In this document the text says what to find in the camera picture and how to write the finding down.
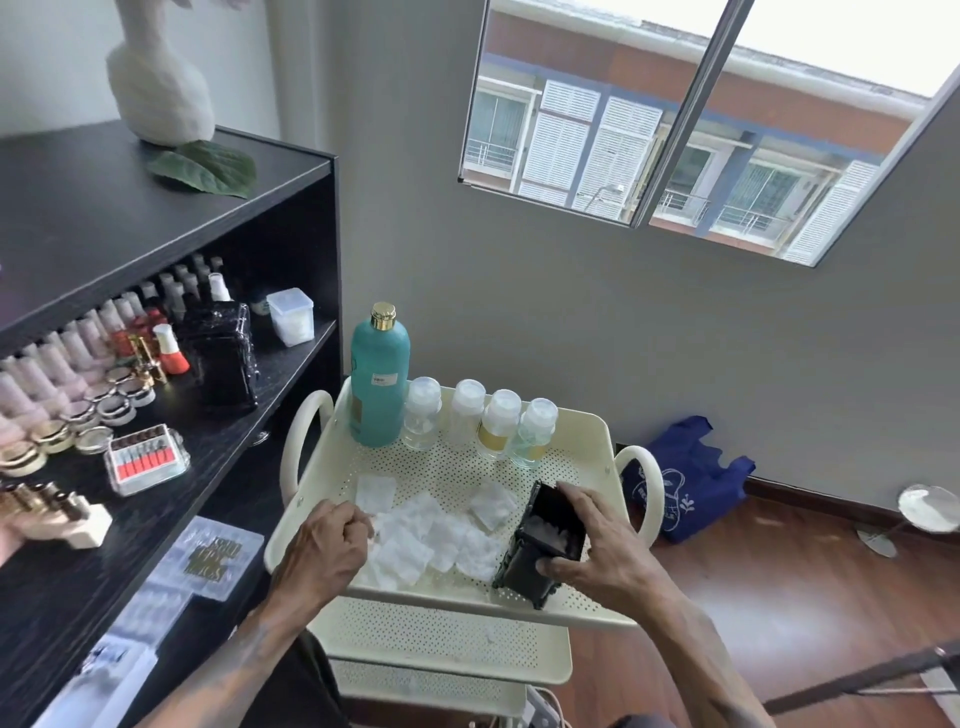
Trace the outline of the cotton pads in container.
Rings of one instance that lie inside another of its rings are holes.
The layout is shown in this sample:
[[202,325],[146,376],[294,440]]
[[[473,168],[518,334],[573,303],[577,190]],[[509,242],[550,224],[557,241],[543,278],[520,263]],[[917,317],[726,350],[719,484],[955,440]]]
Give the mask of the cotton pads in container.
[[570,526],[559,526],[541,516],[529,516],[521,527],[528,539],[540,544],[547,552],[572,561],[580,561],[583,550],[583,534]]

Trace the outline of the person's dark trousers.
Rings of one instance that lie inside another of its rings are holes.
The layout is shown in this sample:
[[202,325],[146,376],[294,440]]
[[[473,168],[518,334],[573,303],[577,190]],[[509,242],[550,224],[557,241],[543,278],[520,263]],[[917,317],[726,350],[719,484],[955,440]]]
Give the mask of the person's dark trousers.
[[294,640],[238,728],[352,728],[330,660],[311,632]]

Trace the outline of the round magnifier lamp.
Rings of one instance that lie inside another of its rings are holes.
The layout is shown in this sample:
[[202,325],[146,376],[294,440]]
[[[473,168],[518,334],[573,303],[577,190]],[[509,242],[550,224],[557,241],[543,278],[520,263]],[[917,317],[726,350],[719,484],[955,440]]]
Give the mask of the round magnifier lamp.
[[906,528],[934,536],[960,532],[960,496],[940,486],[915,483],[905,487],[896,498],[896,512],[890,526],[860,524],[854,528],[868,550],[886,559],[898,557],[893,535]]

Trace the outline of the orange bottle with white cap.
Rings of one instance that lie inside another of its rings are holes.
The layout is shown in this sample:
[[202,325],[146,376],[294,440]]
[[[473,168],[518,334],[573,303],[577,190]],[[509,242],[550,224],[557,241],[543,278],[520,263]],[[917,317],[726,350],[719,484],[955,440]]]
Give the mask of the orange bottle with white cap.
[[190,371],[190,364],[182,352],[173,327],[169,323],[158,323],[152,327],[152,334],[159,350],[159,362],[168,376],[181,376]]

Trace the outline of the black glossy container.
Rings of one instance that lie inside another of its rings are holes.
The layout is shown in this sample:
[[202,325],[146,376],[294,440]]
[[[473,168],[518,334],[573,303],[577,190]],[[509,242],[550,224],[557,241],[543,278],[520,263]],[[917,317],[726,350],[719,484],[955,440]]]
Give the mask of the black glossy container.
[[536,563],[539,559],[565,558],[555,556],[536,541],[524,536],[521,526],[533,515],[540,516],[556,526],[578,529],[583,538],[582,555],[587,531],[570,500],[557,489],[555,484],[543,480],[534,481],[528,503],[522,512],[518,526],[510,536],[508,547],[491,581],[491,587],[514,592],[529,601],[534,610],[541,611],[549,598],[558,591],[561,583],[540,575],[536,570]]

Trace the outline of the group of gold-rimmed jars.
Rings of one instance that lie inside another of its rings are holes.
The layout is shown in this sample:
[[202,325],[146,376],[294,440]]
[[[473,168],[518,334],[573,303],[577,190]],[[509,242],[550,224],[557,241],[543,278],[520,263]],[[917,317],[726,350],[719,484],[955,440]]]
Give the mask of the group of gold-rimmed jars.
[[31,476],[53,455],[106,452],[115,431],[131,424],[156,399],[148,369],[119,367],[71,398],[32,359],[0,365],[0,477]]

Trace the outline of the black glossy storage box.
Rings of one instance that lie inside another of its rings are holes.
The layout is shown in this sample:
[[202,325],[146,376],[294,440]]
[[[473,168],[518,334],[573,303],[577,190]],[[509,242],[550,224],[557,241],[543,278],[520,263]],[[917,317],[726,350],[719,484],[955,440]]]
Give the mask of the black glossy storage box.
[[215,300],[188,309],[177,339],[196,384],[198,403],[217,414],[258,407],[258,365],[246,303]]

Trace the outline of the pile of white cotton pads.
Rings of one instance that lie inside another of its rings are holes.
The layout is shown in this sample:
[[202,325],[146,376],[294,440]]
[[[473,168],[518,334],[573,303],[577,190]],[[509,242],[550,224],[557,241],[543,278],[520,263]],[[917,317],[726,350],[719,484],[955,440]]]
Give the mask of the pile of white cotton pads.
[[520,511],[512,491],[485,479],[464,512],[449,511],[430,491],[399,501],[399,481],[386,475],[358,476],[354,504],[371,517],[366,564],[355,585],[381,591],[409,590],[425,577],[456,573],[490,585],[506,542],[497,537]]

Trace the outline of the cream perforated trolley cart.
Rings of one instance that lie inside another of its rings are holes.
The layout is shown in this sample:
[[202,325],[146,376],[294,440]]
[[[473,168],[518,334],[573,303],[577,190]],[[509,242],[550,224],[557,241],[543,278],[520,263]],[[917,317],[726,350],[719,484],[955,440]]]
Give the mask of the cream perforated trolley cart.
[[[483,480],[502,483],[521,507],[537,480],[562,480],[596,491],[625,516],[620,477],[635,462],[648,497],[638,535],[648,549],[658,538],[666,506],[661,466],[638,445],[615,453],[606,422],[594,414],[560,408],[546,455],[529,471],[445,443],[426,452],[403,443],[367,448],[354,442],[350,411],[349,381],[339,394],[307,394],[297,408],[280,460],[285,511],[265,548],[269,572],[314,505],[352,501],[362,475],[394,478],[396,504],[429,492],[444,511],[463,515]],[[446,573],[429,568],[414,585],[397,590],[353,584],[308,630],[331,660],[345,697],[518,718],[526,686],[570,680],[570,627],[638,629],[634,620],[568,586],[536,610],[510,589],[493,589],[452,567]]]

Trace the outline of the rows of nail polish bottles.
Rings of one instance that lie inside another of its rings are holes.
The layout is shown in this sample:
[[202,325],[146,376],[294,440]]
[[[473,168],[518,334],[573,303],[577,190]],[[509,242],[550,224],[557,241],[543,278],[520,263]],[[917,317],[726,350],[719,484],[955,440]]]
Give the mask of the rows of nail polish bottles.
[[39,341],[0,356],[0,365],[11,359],[31,359],[73,400],[82,392],[79,379],[100,382],[107,372],[119,367],[150,370],[157,390],[170,379],[191,374],[191,370],[182,375],[168,375],[162,370],[153,326],[169,324],[181,346],[178,328],[186,311],[212,303],[208,278],[213,272],[221,273],[226,280],[222,256],[194,252],[186,262],[107,299]]

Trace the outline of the clear plastic lidded tub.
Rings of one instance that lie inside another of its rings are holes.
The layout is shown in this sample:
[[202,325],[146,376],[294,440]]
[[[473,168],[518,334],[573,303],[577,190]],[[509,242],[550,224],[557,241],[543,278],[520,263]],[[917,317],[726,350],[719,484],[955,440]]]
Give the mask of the clear plastic lidded tub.
[[272,292],[266,296],[273,330],[287,348],[314,339],[314,303],[299,287]]

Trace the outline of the black wooden shelf unit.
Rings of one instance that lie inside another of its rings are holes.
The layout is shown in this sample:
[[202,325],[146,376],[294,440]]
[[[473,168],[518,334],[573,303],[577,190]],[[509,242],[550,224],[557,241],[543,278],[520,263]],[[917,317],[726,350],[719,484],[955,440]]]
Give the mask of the black wooden shelf unit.
[[196,516],[270,537],[299,401],[342,383],[342,159],[223,127],[215,140],[253,158],[249,199],[154,177],[156,150],[120,122],[0,141],[0,358],[195,252],[222,258],[242,293],[300,288],[316,323],[313,341],[286,347],[256,320],[258,407],[246,414],[204,410],[188,376],[159,388],[123,431],[182,436],[191,466],[170,482],[117,495],[102,455],[75,449],[24,478],[103,504],[113,523],[99,548],[30,541],[0,566],[0,728],[32,727]]

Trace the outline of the person's left hand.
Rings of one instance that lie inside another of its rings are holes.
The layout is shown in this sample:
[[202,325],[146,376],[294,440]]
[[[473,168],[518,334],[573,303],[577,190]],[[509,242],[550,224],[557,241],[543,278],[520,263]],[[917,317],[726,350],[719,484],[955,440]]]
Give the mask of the person's left hand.
[[334,503],[321,500],[298,528],[274,571],[270,599],[313,619],[342,594],[364,564],[334,564],[330,548],[330,511]]

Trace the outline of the teal bottle with gold cap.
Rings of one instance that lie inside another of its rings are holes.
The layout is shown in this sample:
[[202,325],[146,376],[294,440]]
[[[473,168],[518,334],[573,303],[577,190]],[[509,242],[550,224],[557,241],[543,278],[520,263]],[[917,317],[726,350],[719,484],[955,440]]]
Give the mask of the teal bottle with gold cap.
[[411,341],[393,304],[378,301],[350,342],[350,429],[356,442],[381,448],[400,436]]

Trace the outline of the person's right hand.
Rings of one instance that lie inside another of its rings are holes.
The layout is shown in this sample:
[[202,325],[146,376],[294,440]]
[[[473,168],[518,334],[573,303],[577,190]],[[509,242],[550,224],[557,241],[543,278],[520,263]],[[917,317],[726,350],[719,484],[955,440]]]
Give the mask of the person's right hand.
[[593,564],[594,592],[585,596],[641,625],[682,596],[630,522],[597,492],[564,481],[556,486],[582,520],[589,541],[583,561]]

